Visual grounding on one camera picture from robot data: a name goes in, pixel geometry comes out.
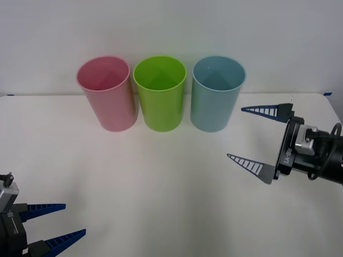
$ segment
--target light blue cup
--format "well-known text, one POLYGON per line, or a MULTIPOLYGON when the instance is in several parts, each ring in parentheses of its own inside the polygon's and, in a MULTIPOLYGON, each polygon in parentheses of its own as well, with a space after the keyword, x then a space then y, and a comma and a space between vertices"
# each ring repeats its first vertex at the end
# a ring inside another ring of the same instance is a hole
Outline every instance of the light blue cup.
POLYGON ((206 132, 224 129, 245 80, 241 64, 224 56, 201 59, 193 68, 191 120, 206 132))

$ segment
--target pink cup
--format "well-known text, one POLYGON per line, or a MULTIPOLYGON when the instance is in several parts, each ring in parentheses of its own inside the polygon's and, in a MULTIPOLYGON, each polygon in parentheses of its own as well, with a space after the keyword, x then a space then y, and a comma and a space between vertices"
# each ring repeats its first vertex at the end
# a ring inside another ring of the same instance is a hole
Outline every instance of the pink cup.
POLYGON ((123 131, 137 120, 130 67, 115 56, 102 56, 81 66, 77 82, 85 92, 101 126, 123 131))

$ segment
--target plastic cup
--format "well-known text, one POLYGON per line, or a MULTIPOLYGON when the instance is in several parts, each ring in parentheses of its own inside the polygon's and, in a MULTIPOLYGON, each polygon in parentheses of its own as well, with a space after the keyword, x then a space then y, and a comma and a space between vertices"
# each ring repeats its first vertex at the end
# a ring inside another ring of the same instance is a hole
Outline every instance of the plastic cup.
POLYGON ((140 62, 133 71, 146 125, 155 131, 175 129, 182 120, 183 63, 170 56, 154 56, 140 62))
POLYGON ((104 129, 123 131, 136 122, 138 114, 126 61, 114 56, 92 59, 79 69, 77 81, 104 129))
POLYGON ((193 68, 191 120, 205 132, 224 129, 245 80, 241 64, 224 56, 201 59, 193 68))

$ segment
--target robotic arm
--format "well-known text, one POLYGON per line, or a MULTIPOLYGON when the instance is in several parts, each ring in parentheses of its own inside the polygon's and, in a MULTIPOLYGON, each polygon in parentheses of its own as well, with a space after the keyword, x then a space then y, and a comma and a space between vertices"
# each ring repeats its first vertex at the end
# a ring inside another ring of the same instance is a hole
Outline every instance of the robotic arm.
POLYGON ((31 218, 65 209, 65 204, 13 204, 19 189, 12 173, 0 175, 0 256, 1 257, 55 257, 86 234, 86 230, 27 244, 23 223, 31 218))
POLYGON ((306 173, 310 180, 324 178, 343 184, 343 137, 342 125, 336 123, 331 133, 305 125, 304 119, 294 116, 293 105, 260 105, 241 110, 265 118, 287 123, 279 156, 275 166, 227 154, 234 162, 271 184, 280 174, 289 175, 291 170, 306 173))

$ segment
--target white table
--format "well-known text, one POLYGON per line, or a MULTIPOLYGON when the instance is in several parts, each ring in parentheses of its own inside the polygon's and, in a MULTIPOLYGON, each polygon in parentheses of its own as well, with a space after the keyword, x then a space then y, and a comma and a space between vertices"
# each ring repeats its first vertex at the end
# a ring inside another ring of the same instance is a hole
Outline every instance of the white table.
MULTIPOLYGON (((141 111, 125 132, 100 126, 84 96, 0 98, 0 173, 13 172, 17 202, 66 203, 25 223, 28 241, 83 228, 61 256, 290 257, 343 255, 343 187, 292 171, 271 186, 231 153, 275 164, 285 124, 241 112, 291 101, 291 94, 241 94, 226 129, 190 121, 150 130, 141 111)), ((319 94, 294 94, 305 123, 338 121, 319 94)))

